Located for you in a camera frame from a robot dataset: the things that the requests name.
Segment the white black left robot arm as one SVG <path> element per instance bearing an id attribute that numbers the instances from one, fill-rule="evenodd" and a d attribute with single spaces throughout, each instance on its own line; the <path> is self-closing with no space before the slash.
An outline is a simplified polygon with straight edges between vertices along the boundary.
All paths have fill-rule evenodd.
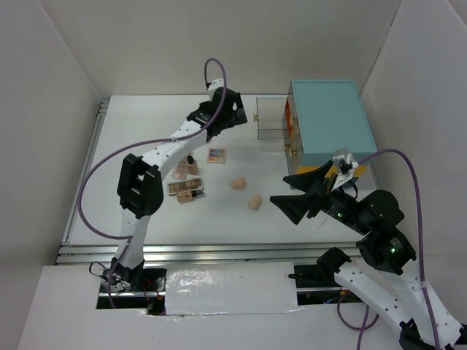
<path id="1" fill-rule="evenodd" d="M 119 244 L 109 274 L 128 291 L 143 282 L 144 242 L 151 216 L 163 203 L 163 180 L 190 152 L 207 144 L 223 130 L 245 124 L 242 97 L 231 89 L 210 90 L 186 121 L 165 141 L 143 155 L 123 158 L 117 183 L 122 219 Z"/>

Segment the clear drawer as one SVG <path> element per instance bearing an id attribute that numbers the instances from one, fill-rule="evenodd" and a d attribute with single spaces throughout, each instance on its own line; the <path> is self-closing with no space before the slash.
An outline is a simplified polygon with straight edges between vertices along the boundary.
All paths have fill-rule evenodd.
<path id="1" fill-rule="evenodd" d="M 286 97 L 256 98 L 253 120 L 257 125 L 259 141 L 284 140 L 287 134 L 285 119 Z"/>

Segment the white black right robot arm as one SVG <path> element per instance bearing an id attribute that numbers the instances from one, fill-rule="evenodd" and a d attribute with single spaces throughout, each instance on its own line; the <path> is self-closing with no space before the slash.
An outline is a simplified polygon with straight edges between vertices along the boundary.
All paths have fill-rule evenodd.
<path id="1" fill-rule="evenodd" d="M 270 201 L 295 225 L 323 212 L 361 234 L 355 244 L 361 257 L 390 282 L 394 293 L 338 248 L 330 248 L 317 260 L 318 279 L 329 286 L 337 283 L 360 298 L 393 328 L 403 349 L 452 349 L 466 344 L 466 326 L 422 280 L 421 256 L 397 228 L 404 214 L 393 194 L 375 190 L 358 201 L 343 191 L 357 167 L 350 159 L 334 160 L 308 173 L 286 176 L 284 182 L 300 194 L 272 196 Z"/>

